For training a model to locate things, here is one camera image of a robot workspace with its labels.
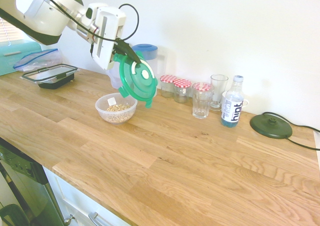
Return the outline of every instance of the dishwasher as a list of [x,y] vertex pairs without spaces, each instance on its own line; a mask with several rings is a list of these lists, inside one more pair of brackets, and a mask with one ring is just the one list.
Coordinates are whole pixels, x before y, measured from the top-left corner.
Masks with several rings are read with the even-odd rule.
[[64,219],[41,164],[2,138],[0,172],[30,226],[68,226],[74,219]]

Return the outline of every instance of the red and white gingham lid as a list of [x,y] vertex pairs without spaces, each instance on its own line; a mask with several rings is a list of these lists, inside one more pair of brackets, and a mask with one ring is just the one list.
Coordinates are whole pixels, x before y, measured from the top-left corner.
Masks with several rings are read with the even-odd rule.
[[187,79],[179,78],[173,81],[173,85],[178,88],[189,88],[191,86],[191,81]]
[[196,82],[192,87],[198,91],[209,91],[211,89],[211,84],[206,82]]
[[173,75],[162,75],[160,81],[164,83],[173,83],[177,77]]

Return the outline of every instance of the plastic bottle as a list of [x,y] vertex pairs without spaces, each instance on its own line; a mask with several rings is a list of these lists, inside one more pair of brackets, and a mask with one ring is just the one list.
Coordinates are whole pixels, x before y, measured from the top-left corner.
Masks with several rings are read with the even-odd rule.
[[242,92],[243,76],[233,77],[231,88],[225,94],[223,112],[221,114],[221,123],[223,126],[233,128],[237,126],[245,95]]

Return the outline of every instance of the green plastic lid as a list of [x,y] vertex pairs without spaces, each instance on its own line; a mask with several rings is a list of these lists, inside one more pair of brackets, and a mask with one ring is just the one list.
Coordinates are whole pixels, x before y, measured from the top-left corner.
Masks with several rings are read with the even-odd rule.
[[250,125],[259,134],[273,139],[286,139],[292,135],[292,128],[286,121],[269,114],[254,116]]
[[134,62],[127,55],[118,53],[114,55],[114,61],[120,63],[119,74],[123,84],[118,90],[124,98],[131,95],[139,101],[144,101],[146,108],[151,108],[158,80],[142,54],[138,51],[136,54],[141,63]]

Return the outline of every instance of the bowl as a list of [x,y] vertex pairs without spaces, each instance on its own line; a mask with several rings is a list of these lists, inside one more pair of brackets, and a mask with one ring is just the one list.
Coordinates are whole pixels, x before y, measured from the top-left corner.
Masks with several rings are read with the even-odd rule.
[[[107,94],[99,98],[95,103],[95,108],[98,111],[101,118],[113,125],[121,125],[128,121],[135,113],[138,100],[132,96],[122,97],[119,92]],[[109,106],[113,105],[129,105],[122,111],[107,111]]]

